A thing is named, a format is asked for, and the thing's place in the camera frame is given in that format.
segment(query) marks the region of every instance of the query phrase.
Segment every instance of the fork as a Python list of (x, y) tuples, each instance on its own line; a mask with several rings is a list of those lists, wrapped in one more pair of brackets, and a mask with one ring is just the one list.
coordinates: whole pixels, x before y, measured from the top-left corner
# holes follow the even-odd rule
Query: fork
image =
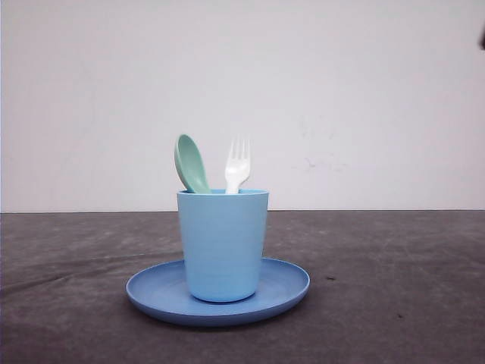
[(251, 151), (249, 140), (233, 139), (226, 162), (226, 194), (239, 193), (239, 186), (248, 178), (251, 171)]

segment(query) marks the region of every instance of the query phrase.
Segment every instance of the green spoon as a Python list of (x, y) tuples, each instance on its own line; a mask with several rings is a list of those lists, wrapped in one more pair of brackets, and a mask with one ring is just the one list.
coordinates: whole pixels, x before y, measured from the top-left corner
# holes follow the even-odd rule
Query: green spoon
[(197, 145), (186, 134), (180, 135), (175, 143), (175, 167), (189, 192), (211, 193)]

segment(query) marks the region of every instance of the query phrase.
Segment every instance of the table surface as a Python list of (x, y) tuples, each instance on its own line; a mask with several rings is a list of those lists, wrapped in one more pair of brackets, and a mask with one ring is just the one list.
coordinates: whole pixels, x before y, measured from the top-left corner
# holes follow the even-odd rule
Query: table surface
[(232, 328), (127, 299), (133, 274), (182, 258), (178, 229), (175, 212), (3, 214), (3, 362), (485, 363), (484, 211), (270, 212), (264, 255), (311, 286)]

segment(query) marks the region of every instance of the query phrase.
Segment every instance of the plate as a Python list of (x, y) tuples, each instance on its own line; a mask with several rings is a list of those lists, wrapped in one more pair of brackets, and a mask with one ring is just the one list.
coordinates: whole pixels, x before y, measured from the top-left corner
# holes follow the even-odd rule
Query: plate
[(186, 283), (183, 260), (136, 273), (127, 283), (133, 305), (156, 319), (187, 326), (231, 326), (256, 322), (291, 309), (307, 293), (308, 273), (283, 260), (263, 258), (256, 292), (240, 301), (211, 303), (196, 299)]

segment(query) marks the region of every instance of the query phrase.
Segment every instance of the cup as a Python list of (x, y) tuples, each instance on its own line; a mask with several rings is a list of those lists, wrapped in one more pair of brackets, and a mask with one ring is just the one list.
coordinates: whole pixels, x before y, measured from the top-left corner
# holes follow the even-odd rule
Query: cup
[(194, 297), (232, 302), (256, 291), (268, 195), (264, 190), (177, 194), (186, 279)]

